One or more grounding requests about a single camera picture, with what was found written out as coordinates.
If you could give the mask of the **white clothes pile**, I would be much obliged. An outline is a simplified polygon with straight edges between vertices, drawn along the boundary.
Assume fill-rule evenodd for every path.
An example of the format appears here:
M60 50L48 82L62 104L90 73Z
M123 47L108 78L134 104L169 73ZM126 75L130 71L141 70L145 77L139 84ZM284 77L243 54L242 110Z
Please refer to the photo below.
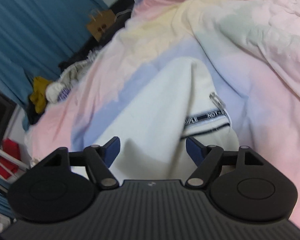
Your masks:
M85 60L77 61L68 66L57 81L47 86L45 91L47 101L56 104L66 100L75 85L85 77L98 54L98 50L90 51Z

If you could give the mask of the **pastel rainbow bed sheet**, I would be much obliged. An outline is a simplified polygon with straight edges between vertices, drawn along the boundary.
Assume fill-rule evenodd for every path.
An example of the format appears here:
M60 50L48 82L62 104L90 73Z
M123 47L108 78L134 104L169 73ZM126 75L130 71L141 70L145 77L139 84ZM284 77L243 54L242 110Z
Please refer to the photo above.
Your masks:
M225 42L200 35L202 12L178 5L150 21L131 19L101 50L68 98L50 106L29 134L33 160L58 147L80 151L94 116L115 101L127 83L159 72L179 57L202 60L230 116L239 145L248 145L286 175L298 189L292 221L300 227L300 98L269 64Z

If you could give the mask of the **white sweatpants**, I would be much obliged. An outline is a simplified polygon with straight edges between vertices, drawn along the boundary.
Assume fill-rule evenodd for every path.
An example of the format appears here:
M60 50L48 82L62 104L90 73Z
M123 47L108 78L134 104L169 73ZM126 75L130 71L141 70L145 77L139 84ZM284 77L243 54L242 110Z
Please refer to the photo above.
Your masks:
M126 179L186 179L195 169L185 140L195 137L204 145L225 150L239 147L227 111L217 105L218 95L206 64L179 57L159 72L141 74L127 83L120 96L93 118L85 145L120 139L120 152L111 172Z

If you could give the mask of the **brown paper bag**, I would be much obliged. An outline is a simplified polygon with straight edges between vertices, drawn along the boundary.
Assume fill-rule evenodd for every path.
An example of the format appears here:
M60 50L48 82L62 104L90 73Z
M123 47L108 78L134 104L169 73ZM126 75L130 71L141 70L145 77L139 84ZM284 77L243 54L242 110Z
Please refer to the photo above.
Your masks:
M100 41L102 35L115 22L115 14L112 10L95 10L89 14L90 22L86 25L87 30L96 39Z

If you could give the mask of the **red cloth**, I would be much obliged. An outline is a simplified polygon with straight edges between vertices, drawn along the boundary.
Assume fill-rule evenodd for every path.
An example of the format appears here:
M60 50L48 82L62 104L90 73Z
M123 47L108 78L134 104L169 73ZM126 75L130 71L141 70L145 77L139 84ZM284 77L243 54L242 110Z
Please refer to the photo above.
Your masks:
M8 155L14 157L17 160L21 160L20 155L20 147L19 144L11 139L5 139L2 141L2 150L6 152ZM19 166L12 163L11 161L5 159L4 157L0 157L0 163L4 165L9 171L13 174L18 172ZM11 174L8 173L1 165L0 165L0 176L4 179L8 179L11 177Z

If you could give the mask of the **blue curtain right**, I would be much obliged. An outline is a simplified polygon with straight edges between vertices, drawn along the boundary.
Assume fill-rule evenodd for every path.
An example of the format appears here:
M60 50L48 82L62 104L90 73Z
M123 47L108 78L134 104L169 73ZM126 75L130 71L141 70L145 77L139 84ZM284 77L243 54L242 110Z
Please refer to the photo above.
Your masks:
M27 108L33 79L59 77L59 63L90 38L89 13L103 0L0 0L0 92Z

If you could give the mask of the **mustard yellow garment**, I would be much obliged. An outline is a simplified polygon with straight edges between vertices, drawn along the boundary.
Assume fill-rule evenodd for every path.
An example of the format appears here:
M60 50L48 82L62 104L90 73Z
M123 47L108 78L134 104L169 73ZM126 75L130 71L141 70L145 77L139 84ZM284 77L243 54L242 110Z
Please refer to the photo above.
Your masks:
M37 76L33 79L33 92L30 95L30 101L34 104L34 109L37 114L42 114L46 108L46 96L45 91L52 83L51 80L47 80L41 76Z

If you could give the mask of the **pastel rainbow duvet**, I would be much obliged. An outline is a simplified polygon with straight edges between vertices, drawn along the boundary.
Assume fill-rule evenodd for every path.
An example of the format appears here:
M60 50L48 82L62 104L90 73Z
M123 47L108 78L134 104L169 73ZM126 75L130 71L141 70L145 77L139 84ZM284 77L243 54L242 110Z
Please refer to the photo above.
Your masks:
M178 5L197 7L201 37L261 59L300 98L300 0L134 1L134 13L149 18Z

